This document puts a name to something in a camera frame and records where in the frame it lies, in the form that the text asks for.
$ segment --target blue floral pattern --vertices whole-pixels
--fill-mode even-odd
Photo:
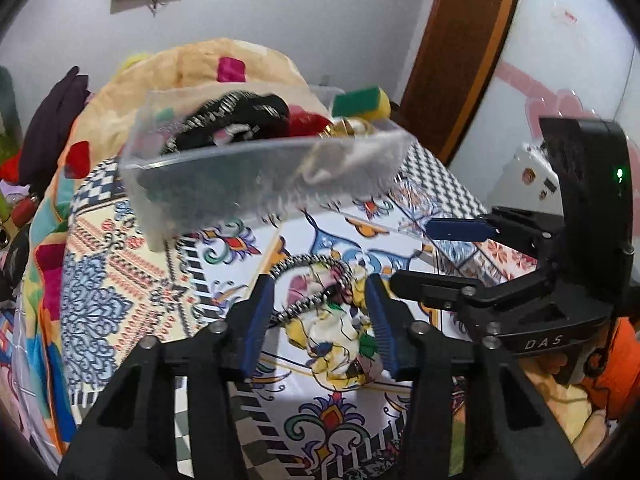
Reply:
[[[69,390],[81,383],[104,386],[116,370],[115,349],[106,337],[118,331],[133,302],[103,287],[107,251],[75,262],[67,253],[62,275],[62,346]]]

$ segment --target clear plastic bin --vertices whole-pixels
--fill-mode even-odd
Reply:
[[[340,89],[311,88],[325,107]],[[241,218],[387,190],[415,137],[391,121],[367,137],[252,140],[159,156],[166,126],[195,110],[207,88],[150,92],[138,111],[120,173],[149,247]]]

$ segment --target yellow object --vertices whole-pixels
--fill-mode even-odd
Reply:
[[[151,54],[149,54],[148,52],[141,52],[140,54],[133,54],[132,56],[127,57],[127,59],[124,60],[124,63],[120,65],[120,68],[116,72],[116,75],[121,74],[130,66],[133,66],[140,61],[144,61],[149,57],[151,57]]]
[[[382,88],[380,89],[380,102],[378,103],[378,108],[370,112],[359,114],[358,117],[365,121],[376,121],[391,117],[391,101]]]

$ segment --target sponge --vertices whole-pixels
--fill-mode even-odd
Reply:
[[[374,86],[336,96],[332,115],[360,117],[366,121],[388,119],[391,116],[391,102],[382,88]]]

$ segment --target colorful blanket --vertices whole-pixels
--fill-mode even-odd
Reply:
[[[56,176],[33,220],[31,254],[23,289],[26,345],[40,411],[60,452],[64,452],[76,430],[62,365],[60,293],[69,205],[82,184],[82,179],[65,176],[67,154],[74,144],[87,141],[89,169],[116,155],[127,139],[136,111],[150,90],[215,82],[221,76],[219,61],[224,58],[242,60],[247,81],[306,86],[289,58],[243,41],[220,39],[188,44],[142,60],[118,74],[76,119],[58,161]],[[90,340],[85,344],[87,358],[83,367],[91,369],[92,352],[89,350],[95,348],[91,347]]]

